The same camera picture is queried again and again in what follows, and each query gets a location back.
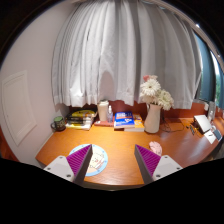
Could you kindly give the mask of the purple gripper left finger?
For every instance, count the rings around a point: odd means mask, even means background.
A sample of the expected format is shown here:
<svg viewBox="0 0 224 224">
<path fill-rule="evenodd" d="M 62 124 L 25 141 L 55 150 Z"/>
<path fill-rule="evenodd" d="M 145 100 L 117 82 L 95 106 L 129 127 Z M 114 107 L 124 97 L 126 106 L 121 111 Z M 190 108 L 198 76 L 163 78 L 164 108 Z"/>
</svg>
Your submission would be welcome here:
<svg viewBox="0 0 224 224">
<path fill-rule="evenodd" d="M 58 156 L 44 170 L 81 186 L 92 154 L 92 145 L 89 144 L 67 157 Z"/>
</svg>

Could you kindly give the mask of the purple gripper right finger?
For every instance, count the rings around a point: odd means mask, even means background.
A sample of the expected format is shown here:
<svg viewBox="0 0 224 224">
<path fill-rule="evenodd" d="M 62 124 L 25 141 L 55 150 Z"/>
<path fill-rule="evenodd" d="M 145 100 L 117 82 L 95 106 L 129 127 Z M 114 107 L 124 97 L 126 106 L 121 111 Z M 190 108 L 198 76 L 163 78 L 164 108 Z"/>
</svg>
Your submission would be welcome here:
<svg viewBox="0 0 224 224">
<path fill-rule="evenodd" d="M 145 184 L 159 180 L 182 169 L 170 156 L 159 156 L 139 145 L 135 145 L 134 154 Z"/>
</svg>

